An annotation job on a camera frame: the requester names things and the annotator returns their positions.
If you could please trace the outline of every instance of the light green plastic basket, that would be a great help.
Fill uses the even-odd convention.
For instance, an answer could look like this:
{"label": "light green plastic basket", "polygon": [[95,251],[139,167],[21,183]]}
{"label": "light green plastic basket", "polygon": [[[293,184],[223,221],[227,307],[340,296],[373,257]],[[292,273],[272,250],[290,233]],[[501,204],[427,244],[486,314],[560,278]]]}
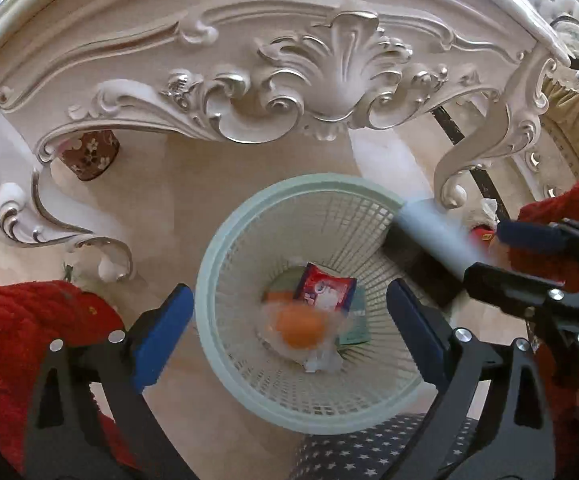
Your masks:
{"label": "light green plastic basket", "polygon": [[[385,306],[402,273],[380,250],[402,204],[362,178],[313,174],[256,193],[218,229],[198,273],[196,322],[214,372],[245,407],[290,430],[339,434],[411,400],[421,377]],[[256,336],[266,286],[297,261],[365,288],[371,341],[346,350],[340,372],[308,374]]]}

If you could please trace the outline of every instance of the black floor stripe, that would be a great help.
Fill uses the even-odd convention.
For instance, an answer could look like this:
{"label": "black floor stripe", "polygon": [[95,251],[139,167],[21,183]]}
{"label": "black floor stripe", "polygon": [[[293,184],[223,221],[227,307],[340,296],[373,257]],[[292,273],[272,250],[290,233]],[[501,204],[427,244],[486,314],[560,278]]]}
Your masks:
{"label": "black floor stripe", "polygon": [[[441,126],[441,128],[443,128],[445,135],[449,137],[449,140],[451,140],[452,144],[458,144],[458,142],[465,138],[465,136],[461,133],[460,128],[458,128],[458,125],[454,122],[454,119],[449,116],[445,108],[442,106],[434,108],[431,111],[431,114],[434,116],[434,119],[436,119],[436,122]],[[508,220],[509,213],[507,208],[505,207],[503,199],[498,193],[496,186],[493,185],[492,179],[487,174],[487,172],[485,170],[470,170],[469,173],[472,174],[472,177],[476,182],[476,186],[478,186],[478,189],[482,193],[483,197],[493,198],[498,203],[498,211],[496,212],[498,218],[500,220]]]}

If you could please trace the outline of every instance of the basket rim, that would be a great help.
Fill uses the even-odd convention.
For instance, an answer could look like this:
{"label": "basket rim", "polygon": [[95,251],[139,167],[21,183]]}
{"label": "basket rim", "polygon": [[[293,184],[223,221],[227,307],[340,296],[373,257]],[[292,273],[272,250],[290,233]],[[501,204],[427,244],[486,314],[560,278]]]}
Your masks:
{"label": "basket rim", "polygon": [[386,399],[368,409],[346,415],[314,415],[284,408],[278,402],[260,394],[247,383],[236,368],[228,363],[216,326],[215,291],[218,276],[228,250],[247,225],[260,213],[288,198],[311,192],[342,191],[383,204],[391,213],[405,202],[395,193],[362,177],[316,173],[283,180],[254,194],[223,222],[210,241],[196,280],[196,326],[202,349],[223,386],[251,412],[278,426],[301,433],[339,434],[358,431],[379,424],[407,405],[421,387],[423,380],[415,378],[399,397]]}

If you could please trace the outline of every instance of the carved shell ornament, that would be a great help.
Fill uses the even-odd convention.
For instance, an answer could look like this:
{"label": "carved shell ornament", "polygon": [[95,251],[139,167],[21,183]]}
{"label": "carved shell ornament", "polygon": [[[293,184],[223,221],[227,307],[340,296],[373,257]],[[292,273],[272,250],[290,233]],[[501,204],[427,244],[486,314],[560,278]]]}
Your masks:
{"label": "carved shell ornament", "polygon": [[264,65],[251,73],[223,68],[199,80],[175,71],[161,94],[196,124],[237,142],[266,142],[294,128],[333,139],[347,128],[407,120],[447,80],[444,65],[416,65],[404,84],[412,48],[384,35],[367,10],[339,9],[326,23],[259,43],[258,54]]}

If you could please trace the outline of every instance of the star patterned fabric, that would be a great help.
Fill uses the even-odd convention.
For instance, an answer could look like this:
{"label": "star patterned fabric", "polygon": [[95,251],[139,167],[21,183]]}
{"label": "star patterned fabric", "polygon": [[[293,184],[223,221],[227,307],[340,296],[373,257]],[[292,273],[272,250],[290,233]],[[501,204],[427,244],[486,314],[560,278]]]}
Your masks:
{"label": "star patterned fabric", "polygon": [[[342,435],[307,435],[288,480],[380,480],[403,452],[425,415],[396,415],[367,430]],[[468,418],[445,457],[445,466],[464,459],[477,420]]]}

